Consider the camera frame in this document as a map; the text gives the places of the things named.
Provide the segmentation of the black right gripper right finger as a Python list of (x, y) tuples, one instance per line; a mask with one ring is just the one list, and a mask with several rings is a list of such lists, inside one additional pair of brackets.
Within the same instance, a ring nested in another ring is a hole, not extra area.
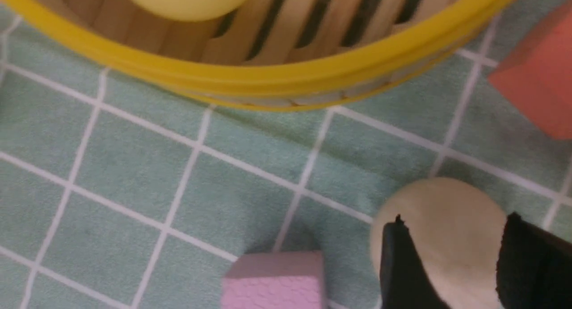
[(504, 309), (570, 309), (570, 242), (516, 212), (507, 216), (496, 265), (496, 292)]

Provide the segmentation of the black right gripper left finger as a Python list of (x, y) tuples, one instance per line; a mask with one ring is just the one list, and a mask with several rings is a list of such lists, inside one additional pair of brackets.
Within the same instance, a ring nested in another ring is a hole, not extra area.
[(429, 280), (400, 215), (382, 231), (379, 280), (382, 309), (449, 309)]

